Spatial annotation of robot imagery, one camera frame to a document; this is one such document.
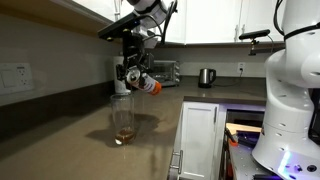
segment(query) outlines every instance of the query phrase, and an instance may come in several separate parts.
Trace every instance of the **clear glass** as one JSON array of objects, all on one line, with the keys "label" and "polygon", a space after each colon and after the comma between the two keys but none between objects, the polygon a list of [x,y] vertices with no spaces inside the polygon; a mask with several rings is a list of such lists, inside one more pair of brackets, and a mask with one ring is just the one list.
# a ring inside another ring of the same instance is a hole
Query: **clear glass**
[{"label": "clear glass", "polygon": [[112,117],[115,125],[115,142],[130,144],[135,138],[134,99],[131,94],[115,94],[110,97]]}]

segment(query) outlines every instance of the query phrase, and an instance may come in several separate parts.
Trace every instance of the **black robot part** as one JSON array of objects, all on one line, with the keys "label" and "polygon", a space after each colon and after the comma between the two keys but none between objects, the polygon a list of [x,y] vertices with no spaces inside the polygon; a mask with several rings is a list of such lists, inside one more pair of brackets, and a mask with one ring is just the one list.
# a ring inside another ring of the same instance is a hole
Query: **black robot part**
[{"label": "black robot part", "polygon": [[132,30],[140,25],[140,19],[134,13],[130,13],[113,24],[98,31],[98,36],[101,39],[112,41],[114,38],[122,38],[125,29]]},{"label": "black robot part", "polygon": [[249,33],[243,33],[239,36],[240,40],[244,39],[255,39],[258,37],[264,37],[268,36],[270,34],[269,29],[261,30],[261,31],[254,31],[254,32],[249,32]]}]

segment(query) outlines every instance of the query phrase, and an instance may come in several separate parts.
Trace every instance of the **white wall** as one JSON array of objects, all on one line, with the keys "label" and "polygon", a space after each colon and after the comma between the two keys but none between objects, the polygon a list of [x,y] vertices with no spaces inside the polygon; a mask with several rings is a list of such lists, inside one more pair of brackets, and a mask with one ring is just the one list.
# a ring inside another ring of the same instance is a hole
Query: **white wall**
[{"label": "white wall", "polygon": [[0,105],[113,80],[121,46],[0,15],[0,63],[30,63],[35,89],[0,95]]},{"label": "white wall", "polygon": [[248,56],[248,48],[158,48],[151,52],[157,60],[180,61],[180,74],[198,76],[201,68],[213,68],[217,76],[237,77],[238,62],[245,62],[242,76],[265,77],[264,62],[269,53]]}]

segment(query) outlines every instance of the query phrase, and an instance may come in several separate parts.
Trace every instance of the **drawer handle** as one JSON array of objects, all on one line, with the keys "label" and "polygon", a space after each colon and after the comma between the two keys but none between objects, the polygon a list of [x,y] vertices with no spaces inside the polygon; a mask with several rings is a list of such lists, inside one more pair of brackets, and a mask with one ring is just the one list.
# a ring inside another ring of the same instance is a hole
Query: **drawer handle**
[{"label": "drawer handle", "polygon": [[170,168],[172,169],[178,169],[178,174],[181,174],[181,170],[182,170],[182,159],[183,159],[183,150],[180,150],[180,153],[178,152],[173,152],[172,155],[174,156],[180,156],[179,159],[179,166],[175,166],[175,165],[170,165]]}]

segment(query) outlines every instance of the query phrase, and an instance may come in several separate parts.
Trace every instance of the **purple light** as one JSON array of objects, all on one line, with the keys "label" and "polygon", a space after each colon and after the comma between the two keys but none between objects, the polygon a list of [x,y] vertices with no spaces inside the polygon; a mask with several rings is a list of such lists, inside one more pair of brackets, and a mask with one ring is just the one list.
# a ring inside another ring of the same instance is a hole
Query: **purple light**
[{"label": "purple light", "polygon": [[286,166],[288,165],[288,161],[289,161],[290,157],[291,157],[291,153],[289,151],[287,151],[283,155],[280,166],[278,168],[278,173],[287,179],[289,179],[290,176],[289,176],[288,172],[286,171]]}]

